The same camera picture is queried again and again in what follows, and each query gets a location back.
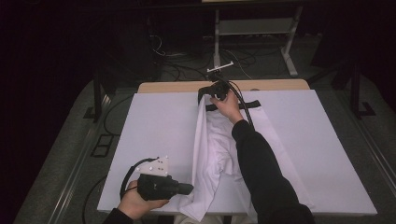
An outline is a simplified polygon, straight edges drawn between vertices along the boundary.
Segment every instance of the wire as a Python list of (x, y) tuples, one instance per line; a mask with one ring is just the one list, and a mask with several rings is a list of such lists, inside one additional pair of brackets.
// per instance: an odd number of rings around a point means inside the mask
[[(103, 128), (105, 129), (105, 132), (106, 132), (106, 133), (102, 133), (101, 135), (99, 135), (99, 138), (98, 138), (98, 140), (97, 140), (97, 142), (96, 142), (96, 145), (95, 145), (95, 147), (93, 148), (93, 150), (92, 150), (92, 152), (91, 152), (91, 157), (95, 157), (95, 158), (104, 158), (104, 157), (107, 156), (108, 152), (110, 151), (111, 145), (112, 145), (112, 143), (113, 143), (114, 137), (119, 137), (119, 136), (120, 136), (120, 133), (113, 133), (113, 132), (111, 132), (111, 131), (107, 128), (106, 121), (107, 121), (108, 115), (110, 114), (110, 112), (111, 112), (114, 108), (116, 108), (118, 105), (120, 105), (121, 103), (125, 102), (126, 100), (130, 99), (131, 97), (132, 97), (132, 95), (130, 95), (130, 96), (128, 96), (128, 97), (122, 99), (121, 101), (117, 102), (113, 107), (111, 107), (111, 108), (107, 111), (107, 113), (106, 113), (106, 115), (105, 115), (105, 120), (103, 121)], [(108, 138), (109, 138), (109, 141), (107, 141), (106, 144), (101, 144), (102, 139), (108, 139)], [(101, 154), (96, 153), (96, 150), (97, 150), (99, 147), (100, 147), (100, 148), (104, 148), (104, 149), (105, 149), (105, 152), (104, 152), (104, 153), (101, 153)]]
[(195, 71), (195, 72), (199, 73), (206, 80), (206, 75), (203, 72), (199, 71), (198, 69), (190, 68), (190, 67), (187, 67), (187, 66), (183, 66), (183, 65), (179, 65), (179, 64), (169, 63), (168, 62), (168, 65), (170, 65), (170, 64), (173, 65), (173, 66), (179, 67), (179, 68), (184, 68), (184, 69), (187, 69), (187, 70)]
[[(241, 40), (240, 36), (239, 36), (239, 38), (236, 38), (236, 46), (238, 47), (238, 49), (235, 49), (235, 50), (240, 52), (240, 53), (242, 53), (242, 54), (245, 54), (247, 56), (246, 57), (237, 58), (238, 64), (233, 65), (233, 67), (237, 67), (237, 65), (239, 65), (239, 68), (246, 75), (247, 73), (245, 72), (244, 69), (246, 69), (249, 66), (253, 65), (254, 63), (256, 63), (257, 62), (256, 57), (264, 57), (264, 56), (277, 54), (279, 52), (279, 48), (276, 48), (275, 50), (272, 50), (272, 51), (267, 52), (267, 53), (259, 53), (261, 50), (267, 49), (267, 47), (265, 46), (265, 43), (266, 43), (266, 40), (269, 38), (269, 36), (272, 36), (272, 35), (266, 35), (264, 40), (262, 41), (262, 46), (260, 48), (258, 48), (258, 49), (255, 49), (252, 53), (241, 47), (241, 45), (239, 43), (240, 40)], [(224, 46), (224, 40), (227, 41), (227, 40), (230, 40), (230, 38), (221, 39), (222, 46)], [(235, 55), (233, 55), (231, 51), (229, 51), (229, 50), (225, 51), (225, 50), (224, 50), (225, 54), (221, 54), (220, 55), (220, 57), (222, 59), (227, 60), (227, 61), (231, 61), (231, 60), (233, 60), (233, 58), (236, 58)]]
[(110, 114), (110, 112), (111, 112), (114, 108), (116, 108), (118, 105), (122, 104), (123, 102), (127, 101), (128, 99), (132, 98), (133, 96), (134, 96), (134, 95), (132, 94), (132, 95), (130, 95), (130, 96), (128, 96), (128, 97), (125, 97), (124, 99), (122, 99), (121, 101), (117, 102), (113, 107), (111, 107), (111, 108), (108, 110), (108, 112), (107, 112), (106, 115), (105, 115), (105, 120), (103, 121), (103, 128), (105, 129), (105, 131), (106, 131), (107, 133), (112, 134), (112, 135), (114, 135), (114, 136), (120, 136), (120, 133), (113, 133), (113, 132), (111, 132), (111, 131), (108, 130), (107, 125), (106, 125), (107, 117), (108, 117), (108, 115)]
[(137, 188), (137, 186), (135, 186), (135, 187), (133, 187), (133, 188), (130, 188), (130, 189), (126, 189), (126, 190), (122, 193), (122, 197), (123, 197), (128, 191), (133, 190), (133, 189), (136, 189), (136, 188)]
[(166, 57), (178, 57), (178, 56), (187, 56), (189, 53), (182, 52), (182, 53), (174, 53), (174, 54), (165, 54)]
[(85, 197), (84, 204), (82, 206), (82, 213), (81, 213), (81, 218), (82, 218), (82, 223), (83, 224), (87, 223), (87, 221), (85, 219), (85, 209), (87, 207), (88, 200), (90, 199), (90, 196), (91, 196), (93, 190), (96, 188), (96, 186), (98, 186), (104, 179), (106, 179), (106, 177), (107, 177), (107, 175), (105, 175), (104, 177), (100, 178), (100, 180), (98, 180), (96, 182), (96, 184), (93, 185), (93, 187), (90, 189), (90, 191), (88, 192), (87, 196)]
[(207, 68), (207, 67), (210, 65), (210, 63), (213, 62), (213, 52), (214, 52), (214, 51), (208, 52), (208, 53), (211, 53), (211, 54), (210, 54), (210, 57), (209, 57), (209, 60), (208, 60), (203, 66), (198, 67), (198, 68), (195, 68), (195, 69), (198, 69), (198, 70), (199, 70), (199, 69)]
[(220, 80), (220, 81), (222, 81), (223, 83), (225, 83), (225, 84), (230, 88), (230, 90), (233, 92), (233, 94), (235, 94), (235, 96), (238, 98), (238, 100), (241, 102), (241, 105), (242, 105), (242, 107), (244, 107), (245, 113), (247, 114), (247, 121), (248, 121), (248, 123), (250, 124), (250, 127), (251, 127), (251, 128), (253, 129), (253, 131), (254, 131), (255, 129), (254, 129), (254, 125), (253, 125), (253, 120), (251, 119), (250, 113), (249, 113), (249, 111), (248, 111), (248, 107), (246, 106), (245, 101), (244, 101), (244, 99), (242, 98), (242, 96), (239, 95), (239, 93), (236, 91), (236, 89), (233, 87), (233, 85), (230, 84), (230, 81), (225, 80), (224, 78), (218, 76), (216, 73), (214, 74), (214, 76), (215, 76), (218, 80)]
[[(226, 51), (224, 51), (224, 52), (221, 51), (219, 56), (221, 57), (222, 60), (227, 61), (227, 62), (234, 61), (234, 59), (235, 59), (234, 56), (232, 56), (229, 52), (226, 52)], [(250, 64), (247, 64), (247, 63), (240, 63), (240, 60), (239, 60), (239, 64), (234, 63), (232, 65), (232, 67), (239, 69), (239, 68), (241, 68), (241, 65), (243, 65), (242, 66), (243, 68), (248, 68), (250, 66)]]
[(231, 53), (231, 54), (235, 57), (236, 61), (239, 63), (239, 67), (241, 68), (242, 72), (243, 72), (248, 78), (253, 79), (250, 75), (248, 75), (248, 74), (245, 72), (245, 70), (242, 68), (242, 65), (241, 65), (241, 63), (239, 62), (238, 58), (237, 58), (232, 52), (230, 52), (230, 51), (227, 50), (227, 49), (222, 49), (222, 50)]
[(160, 40), (160, 44), (159, 44), (158, 48), (153, 49), (153, 51), (156, 52), (158, 55), (165, 56), (165, 54), (166, 54), (165, 52), (162, 52), (162, 53), (158, 52), (158, 50), (163, 45), (163, 40), (157, 35), (150, 35), (150, 37), (156, 37), (158, 40)]
[(185, 53), (185, 54), (183, 54), (183, 55), (180, 54), (179, 56), (172, 56), (172, 57), (166, 58), (166, 61), (167, 61), (167, 62), (171, 62), (171, 63), (187, 63), (187, 62), (192, 62), (192, 61), (196, 61), (196, 60), (202, 59), (202, 56), (203, 56), (203, 55), (205, 55), (205, 54), (207, 54), (207, 53), (210, 53), (210, 52), (213, 52), (213, 50), (212, 50), (212, 49), (211, 49), (211, 50), (204, 49), (204, 50), (202, 51), (202, 54), (198, 54), (198, 53)]
[(233, 81), (229, 81), (230, 83), (232, 83), (233, 85), (235, 85), (235, 87), (238, 89), (239, 94), (241, 95), (242, 100), (244, 100), (244, 96), (242, 95), (241, 89), (239, 89), (238, 85), (236, 85), (236, 83), (234, 83)]
[(174, 78), (175, 78), (174, 81), (182, 81), (182, 80), (180, 79), (181, 71), (180, 71), (180, 69), (179, 69), (177, 66), (174, 66), (173, 64), (164, 64), (164, 66), (170, 66), (170, 67), (175, 68), (176, 71), (177, 71), (177, 76), (176, 76), (176, 77), (175, 77), (171, 72), (169, 72), (169, 71), (166, 71), (166, 70), (163, 70), (163, 71), (166, 72), (166, 73), (169, 73), (172, 77), (174, 77)]
[(158, 158), (156, 158), (156, 159), (152, 159), (152, 158), (143, 159), (143, 160), (137, 162), (135, 165), (131, 166), (131, 168), (129, 168), (128, 173), (126, 173), (125, 177), (124, 177), (123, 180), (122, 180), (122, 184), (121, 184), (121, 187), (120, 187), (120, 199), (122, 199), (122, 196), (125, 194), (126, 185), (127, 185), (127, 183), (128, 183), (129, 178), (131, 177), (132, 173), (134, 172), (134, 169), (135, 169), (138, 165), (142, 164), (143, 162), (146, 162), (146, 161), (155, 161), (155, 160), (157, 160), (157, 159), (158, 159)]
[(175, 80), (173, 80), (173, 81), (181, 81), (179, 78), (180, 78), (180, 71), (178, 71), (178, 75), (177, 76), (175, 76), (172, 72), (173, 71), (166, 71), (166, 70), (163, 70), (163, 72), (164, 73), (167, 73), (167, 74), (169, 74), (171, 77), (174, 77), (175, 78)]

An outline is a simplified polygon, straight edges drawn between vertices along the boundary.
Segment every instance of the black strap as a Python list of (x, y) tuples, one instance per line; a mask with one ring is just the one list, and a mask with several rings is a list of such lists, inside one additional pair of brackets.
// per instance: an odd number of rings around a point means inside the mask
[[(245, 103), (245, 105), (247, 106), (247, 108), (256, 108), (256, 107), (261, 106), (261, 104), (260, 104), (260, 102), (258, 100), (255, 100), (255, 101), (250, 102), (250, 103)], [(207, 105), (206, 106), (206, 112), (207, 111), (215, 111), (217, 109), (218, 108), (215, 105)], [(244, 107), (241, 104), (239, 104), (239, 109), (244, 109)]]

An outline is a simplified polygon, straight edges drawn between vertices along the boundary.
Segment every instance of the white table surface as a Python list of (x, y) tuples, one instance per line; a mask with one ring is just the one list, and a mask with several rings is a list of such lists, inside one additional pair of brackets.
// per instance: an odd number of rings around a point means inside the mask
[[(373, 215), (376, 210), (359, 180), (315, 91), (244, 91), (259, 100), (304, 182), (315, 214)], [(132, 100), (97, 209), (120, 202), (120, 184), (129, 168), (145, 158), (169, 157), (169, 173), (191, 181), (198, 115), (197, 93), (138, 93)], [(244, 214), (233, 179), (223, 175), (209, 214)], [(176, 214), (178, 196), (154, 210)]]

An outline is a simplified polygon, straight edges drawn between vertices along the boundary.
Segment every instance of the white cloth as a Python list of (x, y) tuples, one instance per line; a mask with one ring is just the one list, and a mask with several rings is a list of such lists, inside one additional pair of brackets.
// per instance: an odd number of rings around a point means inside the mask
[[(180, 212), (201, 221), (213, 201), (220, 174), (224, 173), (233, 175), (234, 187), (238, 189), (241, 204), (247, 215), (257, 222), (257, 213), (251, 204), (250, 193), (239, 170), (235, 141), (232, 137), (233, 125), (218, 110), (205, 111), (205, 105), (210, 104), (209, 98), (203, 97), (199, 105), (192, 165), (194, 190), (189, 197), (182, 199)], [(249, 113), (256, 131), (264, 136), (274, 151), (282, 174), (293, 185), (300, 203), (312, 208), (313, 204), (308, 198), (305, 186), (263, 108), (250, 108)]]
[[(204, 216), (199, 222), (185, 215), (175, 216), (174, 224), (223, 224), (223, 216)], [(253, 224), (248, 216), (232, 216), (231, 224)]]

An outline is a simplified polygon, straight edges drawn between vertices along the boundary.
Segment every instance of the human hand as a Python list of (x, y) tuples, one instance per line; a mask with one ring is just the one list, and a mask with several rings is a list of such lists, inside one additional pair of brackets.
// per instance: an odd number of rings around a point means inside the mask
[(139, 219), (148, 211), (154, 208), (160, 208), (169, 203), (169, 200), (145, 201), (140, 197), (136, 187), (137, 180), (129, 183), (128, 189), (130, 190), (125, 192), (118, 207), (122, 213), (131, 219)]
[(238, 98), (235, 96), (233, 91), (228, 90), (227, 97), (221, 101), (214, 97), (210, 98), (210, 102), (214, 104), (219, 112), (227, 117), (232, 124), (235, 124), (239, 120), (243, 119), (241, 112), (239, 111)]

